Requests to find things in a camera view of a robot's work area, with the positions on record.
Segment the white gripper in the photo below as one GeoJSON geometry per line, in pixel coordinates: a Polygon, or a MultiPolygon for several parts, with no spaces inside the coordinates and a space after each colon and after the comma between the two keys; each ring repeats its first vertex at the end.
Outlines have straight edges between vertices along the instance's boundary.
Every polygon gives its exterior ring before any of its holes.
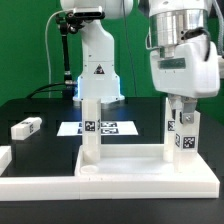
{"type": "Polygon", "coordinates": [[[214,97],[220,88],[218,56],[213,42],[207,61],[205,53],[206,41],[199,39],[176,46],[173,58],[163,59],[158,51],[150,53],[154,87],[169,93],[172,118],[182,124],[194,123],[195,98],[214,97]]]}

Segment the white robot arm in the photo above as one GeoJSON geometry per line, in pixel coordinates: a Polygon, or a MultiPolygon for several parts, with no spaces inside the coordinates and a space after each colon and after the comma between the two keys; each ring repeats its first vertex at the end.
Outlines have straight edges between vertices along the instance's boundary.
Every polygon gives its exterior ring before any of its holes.
{"type": "MultiPolygon", "coordinates": [[[[137,0],[125,19],[103,20],[103,28],[115,39],[115,71],[121,79],[121,92],[126,97],[165,97],[155,90],[145,38],[149,21],[137,9],[137,0]]],[[[69,35],[70,65],[74,79],[83,70],[81,34],[69,35]]],[[[224,80],[217,97],[199,100],[199,111],[224,124],[224,80]]]]}

